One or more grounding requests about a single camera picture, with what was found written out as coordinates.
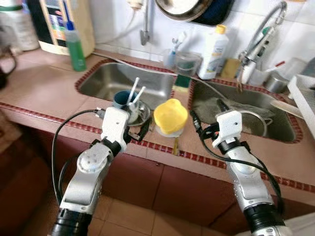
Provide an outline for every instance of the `double sink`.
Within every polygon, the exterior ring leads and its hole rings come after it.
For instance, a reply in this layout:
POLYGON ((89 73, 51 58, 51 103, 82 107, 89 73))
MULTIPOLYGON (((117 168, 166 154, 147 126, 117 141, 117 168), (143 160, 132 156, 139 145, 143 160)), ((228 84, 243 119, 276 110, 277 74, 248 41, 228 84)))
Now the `double sink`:
MULTIPOLYGON (((79 92, 91 97, 112 101, 116 92, 130 90, 136 77, 140 78, 136 92, 139 92, 142 86, 146 86, 141 100, 148 104, 151 110, 154 110, 159 104, 164 103, 170 98, 174 84, 173 76, 149 72, 115 62, 102 64, 79 86, 79 92)), ((242 93, 238 93, 233 86, 212 82, 208 83, 230 100, 265 108, 273 112, 275 115, 272 117, 273 122, 268 125, 266 138, 282 142, 292 142, 295 140, 296 135, 286 112, 270 105, 272 100, 276 100, 274 97, 262 92, 246 89, 242 93)), ((195 83, 191 93, 191 109, 197 112, 204 123, 211 123, 215 114, 212 114, 210 111, 207 112, 209 102, 213 101, 211 98, 220 96, 200 82, 195 83)), ((252 122, 248 123, 247 126, 249 126, 248 128, 252 134, 261 136, 261 125, 252 122)))

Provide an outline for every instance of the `blue cup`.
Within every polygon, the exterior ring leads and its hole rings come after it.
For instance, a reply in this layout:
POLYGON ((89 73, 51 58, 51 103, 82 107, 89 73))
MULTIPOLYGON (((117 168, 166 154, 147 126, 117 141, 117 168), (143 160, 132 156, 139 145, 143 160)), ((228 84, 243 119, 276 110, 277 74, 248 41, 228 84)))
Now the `blue cup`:
MULTIPOLYGON (((127 105, 127 100, 129 98, 129 94, 131 93, 130 90, 123 90, 115 93, 113 107, 122 108, 123 106, 127 105)), ((131 102, 136 98, 138 94, 136 92, 133 93, 131 98, 131 102)))

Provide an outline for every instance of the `dish soap bottle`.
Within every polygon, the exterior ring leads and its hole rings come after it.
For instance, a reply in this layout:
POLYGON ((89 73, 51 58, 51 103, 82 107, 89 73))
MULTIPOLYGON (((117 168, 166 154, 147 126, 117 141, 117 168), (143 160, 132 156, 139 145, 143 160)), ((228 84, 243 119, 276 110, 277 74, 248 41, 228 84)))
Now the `dish soap bottle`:
POLYGON ((69 49, 72 67, 75 71, 84 71, 87 69, 83 55, 81 40, 78 31, 75 30, 74 24, 70 21, 69 13, 65 1, 63 1, 65 13, 67 15, 66 30, 64 31, 66 45, 69 49))
POLYGON ((198 71, 198 76, 202 80, 209 80, 216 77, 218 65, 228 45, 228 37, 224 33, 225 26, 217 25, 215 33, 207 35, 206 50, 198 71))

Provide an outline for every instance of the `plastic bottle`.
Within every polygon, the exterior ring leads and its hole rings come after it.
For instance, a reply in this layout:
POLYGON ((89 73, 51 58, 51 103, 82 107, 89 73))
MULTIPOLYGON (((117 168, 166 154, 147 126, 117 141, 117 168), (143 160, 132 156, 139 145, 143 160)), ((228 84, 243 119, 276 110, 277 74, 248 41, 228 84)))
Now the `plastic bottle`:
POLYGON ((207 35, 205 53, 198 71, 198 76, 202 80, 216 77, 218 65, 228 45, 228 37, 224 33, 225 26, 217 25, 215 33, 207 35))
POLYGON ((0 21, 11 37, 12 46, 22 51, 39 47, 31 16, 23 10, 22 0, 0 0, 0 21))
POLYGON ((67 15, 66 30, 64 31, 66 45, 69 49, 72 67, 75 71, 84 71, 87 69, 85 58, 82 50, 81 40, 78 31, 75 30, 74 24, 69 19, 67 6, 64 3, 65 12, 67 15))

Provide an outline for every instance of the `white bottle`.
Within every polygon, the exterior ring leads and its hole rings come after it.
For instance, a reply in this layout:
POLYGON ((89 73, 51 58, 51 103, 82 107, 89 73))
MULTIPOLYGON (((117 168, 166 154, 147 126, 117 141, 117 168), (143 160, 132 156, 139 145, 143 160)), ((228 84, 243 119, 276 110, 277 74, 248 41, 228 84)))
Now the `white bottle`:
POLYGON ((16 46, 22 51, 39 47, 31 16, 23 10, 21 0, 0 0, 0 20, 5 29, 14 32, 16 46))
POLYGON ((225 26, 217 25, 215 33, 206 36, 206 49, 198 71, 198 76, 202 80, 209 80, 216 77, 221 57, 228 45, 228 37, 224 33, 225 26))

